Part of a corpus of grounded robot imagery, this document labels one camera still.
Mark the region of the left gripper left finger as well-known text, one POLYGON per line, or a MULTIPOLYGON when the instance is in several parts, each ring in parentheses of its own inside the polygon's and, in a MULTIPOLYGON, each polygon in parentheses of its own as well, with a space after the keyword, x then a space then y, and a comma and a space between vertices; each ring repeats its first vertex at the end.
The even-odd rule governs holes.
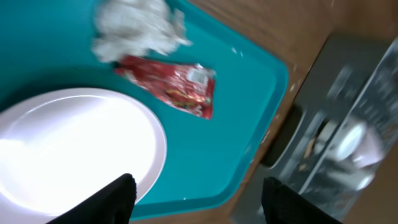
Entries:
POLYGON ((128 224, 136 198, 133 176, 123 174, 48 224, 128 224))

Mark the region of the red snack wrapper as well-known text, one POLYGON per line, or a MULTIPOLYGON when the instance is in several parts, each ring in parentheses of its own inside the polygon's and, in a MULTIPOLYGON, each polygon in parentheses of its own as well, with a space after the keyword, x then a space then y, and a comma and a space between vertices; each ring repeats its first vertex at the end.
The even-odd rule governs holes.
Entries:
POLYGON ((114 71, 173 108, 212 118, 216 72, 210 68, 127 56, 114 71))

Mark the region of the white plate with food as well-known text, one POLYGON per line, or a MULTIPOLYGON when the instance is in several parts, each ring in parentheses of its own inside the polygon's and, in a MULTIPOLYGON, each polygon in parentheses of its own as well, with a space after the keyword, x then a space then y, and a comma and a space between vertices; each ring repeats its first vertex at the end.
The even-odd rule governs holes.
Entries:
POLYGON ((139 202, 164 168, 158 117, 125 94, 69 88, 1 113, 1 222, 47 223, 123 174, 139 202))

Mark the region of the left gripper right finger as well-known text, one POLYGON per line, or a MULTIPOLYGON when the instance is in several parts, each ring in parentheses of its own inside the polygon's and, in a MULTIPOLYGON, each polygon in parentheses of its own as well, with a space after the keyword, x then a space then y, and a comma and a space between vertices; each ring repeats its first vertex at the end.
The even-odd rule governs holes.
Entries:
POLYGON ((267 224, 342 224, 275 177, 264 179, 261 205, 267 224))

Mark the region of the white napkin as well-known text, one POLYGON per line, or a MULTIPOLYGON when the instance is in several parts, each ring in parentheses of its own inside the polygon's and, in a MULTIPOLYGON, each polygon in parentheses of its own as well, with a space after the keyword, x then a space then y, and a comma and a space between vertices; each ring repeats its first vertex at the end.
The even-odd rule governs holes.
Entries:
POLYGON ((184 13, 171 11, 164 0, 110 0, 95 17, 98 37, 92 51, 101 62, 116 62, 127 55, 144 57, 155 51, 175 52, 192 45, 185 36, 184 13))

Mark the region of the pink bowl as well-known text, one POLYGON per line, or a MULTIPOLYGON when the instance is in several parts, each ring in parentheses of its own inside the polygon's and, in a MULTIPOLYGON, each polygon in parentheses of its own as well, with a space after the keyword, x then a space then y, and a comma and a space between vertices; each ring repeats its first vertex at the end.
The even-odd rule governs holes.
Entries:
POLYGON ((374 128, 368 128, 359 146, 353 153, 356 167, 373 165, 385 157, 382 141, 374 128))

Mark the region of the white bowl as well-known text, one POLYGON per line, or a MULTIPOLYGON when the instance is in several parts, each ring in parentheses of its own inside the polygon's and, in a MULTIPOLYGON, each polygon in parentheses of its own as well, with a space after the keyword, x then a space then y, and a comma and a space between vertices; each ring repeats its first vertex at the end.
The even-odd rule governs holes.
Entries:
POLYGON ((364 122, 351 123, 343 128, 336 135, 335 148, 332 150, 333 160, 342 161, 352 155, 366 134, 366 128, 364 122))

